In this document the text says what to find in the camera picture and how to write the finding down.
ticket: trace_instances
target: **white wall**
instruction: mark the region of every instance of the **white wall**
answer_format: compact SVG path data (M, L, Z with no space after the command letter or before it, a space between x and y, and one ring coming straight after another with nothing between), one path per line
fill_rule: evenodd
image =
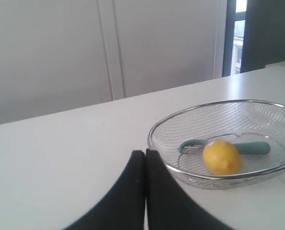
M0 0L0 123L109 100L96 0Z
M0 0L0 124L221 74L226 0Z
M116 0L115 11L126 96L221 76L226 0Z

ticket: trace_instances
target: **wire mesh basket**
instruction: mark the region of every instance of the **wire mesh basket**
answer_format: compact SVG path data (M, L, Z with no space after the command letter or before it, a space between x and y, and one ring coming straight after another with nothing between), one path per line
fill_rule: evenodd
M205 167L202 149L180 154L189 139L231 143L265 141L267 155L242 155L242 168L234 175L214 176ZM202 189L228 189L256 184L285 172L285 106L237 100L209 103L179 111L151 129L149 147L157 150L172 174Z

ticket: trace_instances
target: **white table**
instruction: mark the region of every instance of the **white table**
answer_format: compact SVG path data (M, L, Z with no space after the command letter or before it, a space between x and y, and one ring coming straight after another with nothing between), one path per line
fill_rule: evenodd
M147 148L154 123L186 107L232 99L285 104L285 68L0 125L0 230L66 227L104 196L132 150ZM181 186L237 230L285 228L285 174L227 191Z

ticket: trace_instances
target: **yellow lemon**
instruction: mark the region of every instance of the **yellow lemon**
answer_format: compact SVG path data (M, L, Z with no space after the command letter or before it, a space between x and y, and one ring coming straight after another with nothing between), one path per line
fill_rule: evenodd
M214 175L235 174L242 166L242 157L235 146L220 139L204 147L203 161Z

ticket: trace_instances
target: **teal peeler handle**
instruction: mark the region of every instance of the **teal peeler handle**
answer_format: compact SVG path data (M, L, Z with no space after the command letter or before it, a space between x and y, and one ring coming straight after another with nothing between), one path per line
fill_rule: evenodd
M208 143L208 140L202 139L187 140L179 146L178 151L181 153L187 146L206 146ZM237 148L238 152L243 155L266 155L271 151L271 146L265 141L235 143L233 145Z

